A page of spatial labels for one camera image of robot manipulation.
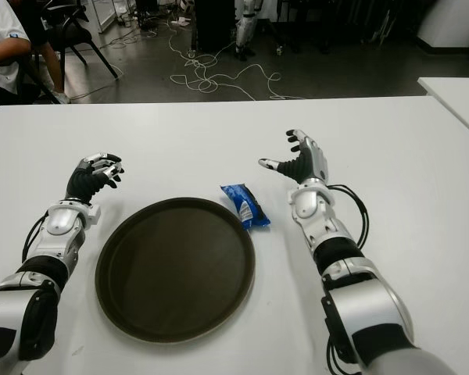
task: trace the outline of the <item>white t-shirt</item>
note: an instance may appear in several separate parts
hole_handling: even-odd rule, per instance
[[[9,3],[6,0],[0,0],[0,41],[6,38],[29,40]],[[0,66],[0,87],[13,94],[17,93],[16,78],[18,70],[19,66],[16,62],[10,66]]]

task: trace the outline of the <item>white wall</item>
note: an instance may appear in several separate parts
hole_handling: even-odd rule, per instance
[[[469,0],[439,0],[418,37],[432,47],[469,47]]]

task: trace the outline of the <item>blue snack packet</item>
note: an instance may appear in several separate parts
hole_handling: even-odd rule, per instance
[[[221,186],[220,188],[236,206],[243,229],[247,230],[252,225],[265,227],[271,223],[257,203],[256,197],[245,184]]]

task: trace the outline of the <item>dark brown tray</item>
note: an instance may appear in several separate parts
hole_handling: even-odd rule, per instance
[[[179,342],[223,323],[252,285],[255,253],[239,219],[217,203],[175,198],[125,220],[95,271],[102,309],[121,330]]]

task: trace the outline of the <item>white desk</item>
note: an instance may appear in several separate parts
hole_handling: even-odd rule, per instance
[[[469,128],[469,78],[419,78],[418,83]]]
[[[348,184],[367,205],[364,252],[410,309],[417,344],[469,375],[469,132],[431,97],[1,108],[0,280],[18,268],[30,226],[63,196],[81,157],[113,152],[126,170],[118,190],[93,201],[102,218],[63,292],[55,346],[25,375],[327,374],[319,276],[286,203],[294,184],[257,164],[293,155],[290,127],[322,147],[330,182]],[[219,185],[235,183],[246,183],[272,220],[251,233],[256,280],[246,305],[181,345],[118,331],[94,286],[109,235],[166,198],[233,209]],[[358,235],[356,207],[337,199],[338,216]]]

